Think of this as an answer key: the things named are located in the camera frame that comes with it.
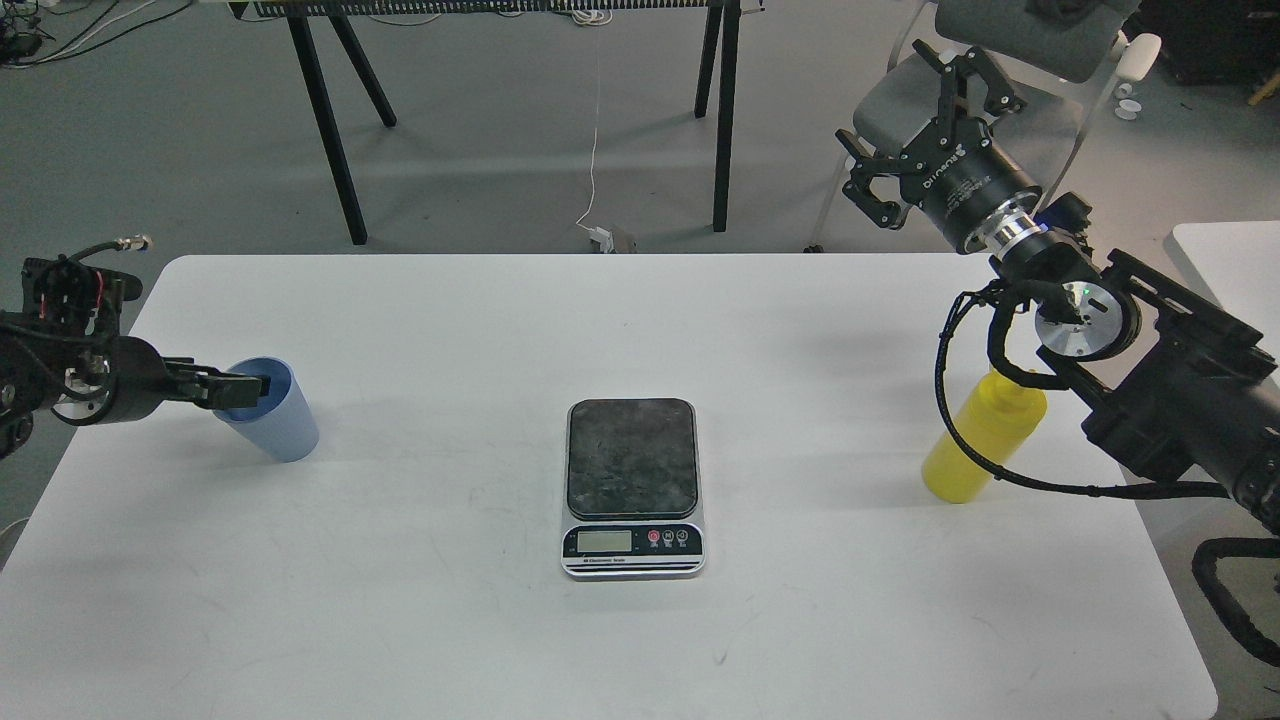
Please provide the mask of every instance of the white tabletop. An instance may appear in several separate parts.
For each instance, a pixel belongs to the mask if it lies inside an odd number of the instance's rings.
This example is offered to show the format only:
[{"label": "white tabletop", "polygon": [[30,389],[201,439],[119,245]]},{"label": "white tabletop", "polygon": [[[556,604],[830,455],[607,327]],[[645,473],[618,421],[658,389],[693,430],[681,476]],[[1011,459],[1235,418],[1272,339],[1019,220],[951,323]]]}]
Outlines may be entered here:
[{"label": "white tabletop", "polygon": [[1280,220],[1183,224],[1170,237],[1192,263],[1180,269],[1193,273],[1193,284],[1199,279],[1224,310],[1262,332],[1260,347],[1280,354],[1280,284],[1275,273]]},{"label": "white tabletop", "polygon": [[[923,487],[936,334],[988,279],[952,255],[180,259],[133,334],[287,359],[320,445],[271,464],[178,404],[81,430],[0,577],[0,716],[1208,717],[1132,503]],[[576,583],[568,409],[652,396],[698,413],[707,568]],[[1014,465],[1121,482],[1084,414],[1055,396]]]}]

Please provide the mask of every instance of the chair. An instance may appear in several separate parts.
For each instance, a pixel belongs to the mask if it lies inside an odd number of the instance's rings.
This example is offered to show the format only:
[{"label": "chair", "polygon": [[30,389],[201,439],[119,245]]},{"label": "chair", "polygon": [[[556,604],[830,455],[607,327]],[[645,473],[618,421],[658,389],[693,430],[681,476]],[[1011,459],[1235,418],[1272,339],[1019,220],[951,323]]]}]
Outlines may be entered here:
[{"label": "chair", "polygon": [[[937,72],[914,53],[900,60],[906,40],[931,4],[937,5],[934,31],[938,35],[977,45],[997,63],[1012,58],[1073,83],[1087,82],[1105,61],[1115,63],[1088,113],[1073,100],[1014,81],[1015,91],[1025,101],[1023,111],[987,118],[1001,147],[1042,184],[1042,202],[1047,204],[1116,85],[1147,77],[1160,54],[1160,37],[1144,33],[1129,42],[1120,32],[1121,23],[1138,3],[1103,0],[1088,17],[1064,27],[1029,13],[1027,0],[916,0],[910,19],[893,42],[887,74],[854,110],[852,132],[863,145],[892,158],[937,114]],[[970,108],[980,108],[986,88],[980,82],[974,85]],[[836,191],[847,181],[851,163],[841,151],[813,231],[814,247],[820,241]]]}]

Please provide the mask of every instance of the yellow bottle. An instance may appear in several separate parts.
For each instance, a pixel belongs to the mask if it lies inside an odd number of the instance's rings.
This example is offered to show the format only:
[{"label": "yellow bottle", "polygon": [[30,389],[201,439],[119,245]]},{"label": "yellow bottle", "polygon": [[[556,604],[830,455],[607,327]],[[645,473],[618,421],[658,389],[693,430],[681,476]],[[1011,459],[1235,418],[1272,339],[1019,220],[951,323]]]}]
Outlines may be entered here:
[{"label": "yellow bottle", "polygon": [[[992,370],[955,415],[956,429],[984,457],[1004,464],[1027,439],[1048,409],[1044,391],[1025,388]],[[974,465],[951,434],[942,437],[924,459],[924,484],[947,502],[969,502],[991,482],[991,473]]]}]

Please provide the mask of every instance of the blue plastic cup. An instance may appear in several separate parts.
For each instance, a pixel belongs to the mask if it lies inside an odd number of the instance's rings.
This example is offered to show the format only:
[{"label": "blue plastic cup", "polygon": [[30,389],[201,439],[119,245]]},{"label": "blue plastic cup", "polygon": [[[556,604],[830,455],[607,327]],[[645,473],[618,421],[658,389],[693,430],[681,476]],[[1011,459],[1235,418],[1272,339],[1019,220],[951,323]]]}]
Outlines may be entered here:
[{"label": "blue plastic cup", "polygon": [[280,462],[301,460],[315,450],[320,442],[320,430],[316,429],[302,387],[293,377],[293,368],[276,357],[250,357],[227,372],[266,375],[271,379],[271,386],[266,397],[260,397],[255,407],[214,410],[219,420]]}]

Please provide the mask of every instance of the black table legs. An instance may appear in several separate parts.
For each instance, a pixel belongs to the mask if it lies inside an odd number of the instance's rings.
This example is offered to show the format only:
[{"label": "black table legs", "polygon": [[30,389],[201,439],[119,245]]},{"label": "black table legs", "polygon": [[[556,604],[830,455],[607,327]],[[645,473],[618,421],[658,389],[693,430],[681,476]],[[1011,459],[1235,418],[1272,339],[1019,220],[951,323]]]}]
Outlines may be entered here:
[{"label": "black table legs", "polygon": [[707,102],[712,94],[716,45],[723,26],[724,45],[721,51],[719,118],[716,128],[716,197],[712,211],[712,229],[716,232],[724,232],[728,227],[728,176],[730,160],[733,152],[733,95],[737,90],[737,41],[741,19],[741,0],[730,0],[723,8],[709,8],[707,10],[703,60],[698,69],[698,97],[694,100],[694,117],[705,117]]},{"label": "black table legs", "polygon": [[[369,99],[374,101],[374,108],[383,119],[383,124],[393,127],[396,113],[392,111],[383,88],[378,85],[369,59],[356,40],[351,22],[344,17],[329,18],[333,29],[338,33],[338,40],[347,50],[351,64],[356,67],[356,74],[365,83]],[[351,168],[347,165],[347,154],[342,149],[342,136],[338,135],[338,123],[333,119],[333,106],[329,104],[329,91],[324,85],[324,73],[320,72],[320,60],[316,58],[316,46],[311,38],[311,26],[307,18],[288,18],[289,35],[293,36],[293,49],[298,53],[298,65],[302,68],[302,79],[307,85],[307,95],[311,97],[311,110],[316,115],[316,127],[320,128],[320,141],[324,142],[324,152],[329,159],[329,170],[333,173],[333,184],[338,188],[338,199],[342,201],[342,214],[347,218],[347,229],[351,232],[353,245],[365,245],[369,241],[369,231],[365,229],[365,217],[360,211],[360,199],[356,197],[356,184],[351,179]]]},{"label": "black table legs", "polygon": [[[716,190],[712,213],[712,229],[716,232],[724,232],[728,227],[733,95],[737,86],[737,46],[741,19],[741,0],[726,0],[723,6],[708,8],[703,56],[698,70],[698,97],[694,101],[694,117],[705,117],[710,100],[716,54],[719,49],[719,108],[716,128]],[[344,15],[333,15],[329,17],[329,22],[333,23],[333,29],[338,33],[338,40],[342,41],[342,47],[356,68],[356,74],[360,76],[360,82],[369,92],[369,99],[374,102],[383,124],[396,127],[396,113],[392,110],[390,102],[387,101],[387,95],[383,92],[374,69],[369,65],[369,59],[356,38],[351,20]],[[360,211],[360,199],[356,197],[356,184],[351,179],[351,168],[347,165],[347,154],[342,147],[338,123],[333,118],[333,106],[329,102],[329,91],[324,85],[324,74],[320,72],[320,60],[316,58],[308,18],[289,17],[288,23],[289,35],[293,36],[293,47],[298,54],[298,65],[302,68],[302,79],[306,82],[307,95],[311,99],[311,110],[316,117],[316,127],[320,129],[320,140],[324,143],[325,156],[329,159],[329,169],[333,172],[333,183],[338,190],[338,199],[342,201],[342,214],[346,217],[347,229],[351,232],[351,242],[365,245],[369,241],[369,232],[365,229],[365,218]]]},{"label": "black table legs", "polygon": [[360,82],[365,83],[365,91],[369,92],[369,99],[374,101],[374,108],[378,109],[378,117],[383,119],[384,126],[389,128],[396,127],[396,111],[392,110],[390,102],[387,101],[383,86],[378,82],[378,76],[369,67],[369,58],[365,58],[365,49],[356,40],[356,31],[351,29],[351,20],[346,15],[333,15],[329,18],[329,22],[333,23],[333,31],[338,33],[338,40],[342,41],[342,49],[351,58],[351,64],[356,67]]}]

